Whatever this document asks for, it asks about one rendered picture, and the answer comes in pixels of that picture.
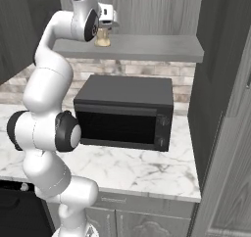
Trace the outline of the black toaster oven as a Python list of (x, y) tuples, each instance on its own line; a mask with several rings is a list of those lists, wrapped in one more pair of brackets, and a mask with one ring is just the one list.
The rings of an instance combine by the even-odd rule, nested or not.
[[(169, 78), (94, 74), (76, 94), (75, 104), (155, 109), (153, 151), (169, 150), (174, 114), (173, 84)], [(168, 119), (167, 125), (158, 123), (160, 116)], [(166, 140), (164, 146), (157, 144), (158, 137)]]

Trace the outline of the dark grey cabinet door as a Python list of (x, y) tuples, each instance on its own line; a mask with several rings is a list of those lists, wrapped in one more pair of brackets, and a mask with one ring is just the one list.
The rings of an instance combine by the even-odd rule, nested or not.
[(202, 0), (197, 38), (204, 58), (195, 68), (188, 122), (203, 189), (251, 26), (251, 0)]
[(0, 0), (0, 85), (29, 66), (60, 0)]

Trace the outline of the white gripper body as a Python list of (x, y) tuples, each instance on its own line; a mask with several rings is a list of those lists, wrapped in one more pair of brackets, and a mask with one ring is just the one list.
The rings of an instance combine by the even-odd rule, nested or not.
[(120, 25), (119, 17), (116, 11), (107, 12), (102, 14), (99, 19), (100, 27), (118, 27)]

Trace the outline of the grey drawer front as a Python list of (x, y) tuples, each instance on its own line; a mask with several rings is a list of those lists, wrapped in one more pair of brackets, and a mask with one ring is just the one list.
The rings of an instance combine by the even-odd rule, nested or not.
[[(126, 198), (126, 203), (117, 204), (102, 202), (101, 197), (115, 199)], [(178, 200), (100, 192), (94, 206), (97, 208), (120, 210), (134, 213), (149, 213), (172, 217), (191, 218), (194, 203)]]

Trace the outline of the grey tall cabinet panel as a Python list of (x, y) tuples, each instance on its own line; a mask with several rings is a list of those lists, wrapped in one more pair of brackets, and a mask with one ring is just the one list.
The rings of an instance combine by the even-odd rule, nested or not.
[(251, 27), (191, 237), (251, 237)]

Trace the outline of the grey cupboard door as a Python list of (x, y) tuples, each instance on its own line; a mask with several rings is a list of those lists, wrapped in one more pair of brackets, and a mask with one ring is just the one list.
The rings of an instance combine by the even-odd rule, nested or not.
[(190, 220), (116, 211), (118, 237), (186, 237)]
[(99, 237), (117, 237), (116, 216), (114, 210), (87, 208), (89, 222), (96, 228)]

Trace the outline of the black appliance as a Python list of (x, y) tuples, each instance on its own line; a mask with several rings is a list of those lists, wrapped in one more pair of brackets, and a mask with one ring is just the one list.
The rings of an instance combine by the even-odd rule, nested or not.
[(21, 191), (20, 181), (0, 179), (0, 237), (52, 237), (55, 226), (34, 185)]

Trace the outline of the grey wall cabinet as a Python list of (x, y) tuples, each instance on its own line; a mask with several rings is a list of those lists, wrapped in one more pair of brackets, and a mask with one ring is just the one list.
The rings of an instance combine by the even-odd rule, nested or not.
[(67, 58), (200, 63), (196, 37), (201, 0), (98, 0), (118, 12), (109, 47), (59, 40), (54, 50)]

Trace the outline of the black toaster oven door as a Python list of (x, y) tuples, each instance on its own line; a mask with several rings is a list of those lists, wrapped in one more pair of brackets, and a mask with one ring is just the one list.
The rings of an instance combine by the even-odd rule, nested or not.
[(80, 143), (131, 149), (154, 149), (156, 116), (127, 116), (80, 112)]

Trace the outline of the beige candle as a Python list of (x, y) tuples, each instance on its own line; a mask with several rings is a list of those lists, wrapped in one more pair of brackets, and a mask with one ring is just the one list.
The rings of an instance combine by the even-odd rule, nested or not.
[(109, 47), (111, 45), (107, 28), (100, 27), (98, 29), (94, 45), (97, 47)]

